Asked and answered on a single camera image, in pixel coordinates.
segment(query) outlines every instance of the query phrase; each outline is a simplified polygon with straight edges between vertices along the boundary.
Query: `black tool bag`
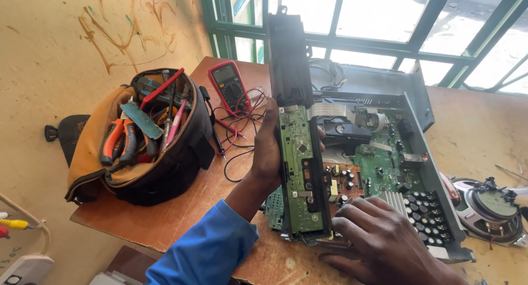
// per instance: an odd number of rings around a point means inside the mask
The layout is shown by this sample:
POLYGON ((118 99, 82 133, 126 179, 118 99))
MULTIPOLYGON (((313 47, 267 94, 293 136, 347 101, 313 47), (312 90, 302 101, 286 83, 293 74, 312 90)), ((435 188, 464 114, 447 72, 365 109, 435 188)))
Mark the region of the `black tool bag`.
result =
MULTIPOLYGON (((215 150, 208 141, 212 134, 209 111, 200 88, 185 73, 176 79, 176 86, 180 90, 186 84, 190 87, 191 108, 189 112, 185 110, 186 120, 183 116, 178 134, 164 153, 153 163, 138 163, 117 170, 118 160, 112 167, 103 166, 99 160, 110 122, 119 117, 119 104, 126 103, 131 96, 142 99, 141 90, 136 86, 141 77, 163 83, 162 70, 139 73, 130 85, 122 85, 108 95, 90 116, 77 142, 68 173, 67 201, 95 201, 102 185, 118 199, 134 205, 153 206, 184 193, 200 168, 209 168, 215 157, 215 150)), ((177 69, 170 69, 171 76, 175 72, 177 69)))

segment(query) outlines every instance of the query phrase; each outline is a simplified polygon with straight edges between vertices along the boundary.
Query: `blue shirt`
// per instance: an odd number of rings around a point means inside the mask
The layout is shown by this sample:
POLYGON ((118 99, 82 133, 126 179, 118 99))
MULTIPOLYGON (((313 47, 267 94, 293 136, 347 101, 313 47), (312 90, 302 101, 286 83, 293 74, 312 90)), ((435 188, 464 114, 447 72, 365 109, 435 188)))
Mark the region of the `blue shirt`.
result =
POLYGON ((221 199, 146 272, 146 285, 226 285, 259 238, 221 199))

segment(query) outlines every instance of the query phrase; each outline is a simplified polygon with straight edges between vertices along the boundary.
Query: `wall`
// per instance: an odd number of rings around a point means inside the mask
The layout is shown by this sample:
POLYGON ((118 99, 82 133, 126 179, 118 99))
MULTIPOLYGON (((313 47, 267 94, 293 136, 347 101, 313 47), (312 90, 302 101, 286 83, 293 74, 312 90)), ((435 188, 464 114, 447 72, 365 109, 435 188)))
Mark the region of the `wall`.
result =
MULTIPOLYGON (((68 167, 59 142, 44 140, 43 127, 56 126, 68 115, 91 113, 105 94, 142 70, 184 67, 191 73, 204 56, 211 56, 201 2, 0 4, 0 191, 48 220, 53 237, 48 255, 56 264, 43 283, 87 284, 125 242, 69 221, 76 205, 63 199, 68 167)), ((35 238, 29 233, 27 238, 35 238)), ((0 239, 0 259, 17 239, 22 237, 0 239)), ((40 248, 27 244, 24 253, 40 248)))

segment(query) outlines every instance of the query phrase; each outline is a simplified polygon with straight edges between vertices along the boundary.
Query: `digital multimeter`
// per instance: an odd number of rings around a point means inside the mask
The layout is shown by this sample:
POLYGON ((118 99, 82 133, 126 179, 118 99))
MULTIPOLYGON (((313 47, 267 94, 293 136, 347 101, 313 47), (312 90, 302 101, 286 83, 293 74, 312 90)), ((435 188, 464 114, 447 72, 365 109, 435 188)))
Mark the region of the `digital multimeter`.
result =
POLYGON ((238 72, 233 60, 211 67, 208 76, 225 108, 230 109, 233 113, 249 109, 251 102, 244 83, 242 83, 240 72, 238 72))

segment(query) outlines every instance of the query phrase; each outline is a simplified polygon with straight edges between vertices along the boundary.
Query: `table surface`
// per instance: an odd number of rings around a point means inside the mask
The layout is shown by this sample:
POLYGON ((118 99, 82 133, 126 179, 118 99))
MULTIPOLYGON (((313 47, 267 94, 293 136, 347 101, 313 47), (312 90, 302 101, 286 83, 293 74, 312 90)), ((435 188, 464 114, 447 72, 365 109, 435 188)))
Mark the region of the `table surface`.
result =
MULTIPOLYGON (((207 70, 225 59, 205 57, 191 74, 198 85, 206 86, 213 106, 220 99, 207 78, 207 70)), ((262 86, 270 92, 267 65, 237 62, 246 88, 262 86)), ((494 166, 499 163, 514 171, 519 166, 528 171, 528 98, 427 87, 436 123, 425 133, 431 154, 439 167, 457 177, 483 180, 493 176, 500 186, 521 187, 523 180, 494 166)), ((225 130, 216 127, 219 135, 225 130)), ((253 144, 254 129, 243 132, 253 144)), ((226 157, 243 152, 232 148, 226 157)), ((228 167, 231 179, 245 175, 251 166, 252 153, 234 160, 228 167)), ((201 219, 220 198, 225 198, 235 183, 224 178, 225 161, 217 156, 208 171, 201 170, 193 185, 183 195, 154 207, 139 207, 119 201, 102 191, 95 202, 82 204, 71 221, 114 235, 156 251, 168 247, 201 219)), ((356 281, 317 261, 318 248, 282 241, 268 228, 261 212, 252 223, 258 225, 260 240, 249 258, 235 273, 235 278, 260 284, 356 284, 356 281)), ((505 248, 467 237, 462 243, 471 248, 476 263, 459 263, 451 267, 471 285, 486 280, 492 284, 526 284, 528 249, 505 248)))

